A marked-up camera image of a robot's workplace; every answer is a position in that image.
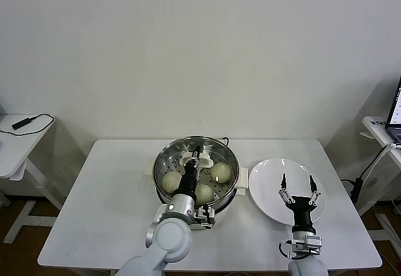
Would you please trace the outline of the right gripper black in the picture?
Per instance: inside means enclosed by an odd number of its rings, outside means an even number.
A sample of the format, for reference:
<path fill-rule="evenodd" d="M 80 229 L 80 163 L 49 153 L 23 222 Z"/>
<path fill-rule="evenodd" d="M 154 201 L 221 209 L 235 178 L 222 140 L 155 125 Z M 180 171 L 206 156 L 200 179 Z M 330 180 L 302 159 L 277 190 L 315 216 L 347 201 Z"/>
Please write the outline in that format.
<path fill-rule="evenodd" d="M 278 194 L 286 207 L 293 212 L 294 225 L 292 232 L 316 232 L 310 213 L 317 207 L 317 199 L 321 195 L 321 192 L 318 190 L 318 186 L 312 175 L 310 175 L 310 190 L 312 193 L 310 198 L 292 197 L 287 191 L 286 174 L 283 173 Z"/>

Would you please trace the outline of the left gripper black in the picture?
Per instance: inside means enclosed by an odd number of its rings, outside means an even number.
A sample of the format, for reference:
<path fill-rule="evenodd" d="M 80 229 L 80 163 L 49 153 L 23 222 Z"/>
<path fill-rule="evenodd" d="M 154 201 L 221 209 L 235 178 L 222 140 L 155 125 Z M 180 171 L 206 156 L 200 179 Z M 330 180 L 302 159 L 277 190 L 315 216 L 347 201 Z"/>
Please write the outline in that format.
<path fill-rule="evenodd" d="M 173 196 L 183 194 L 195 198 L 195 189 L 199 182 L 202 167 L 199 164 L 200 146 L 196 146 L 192 152 L 191 161 L 185 165 L 185 173 L 182 176 L 178 189 L 173 191 Z"/>

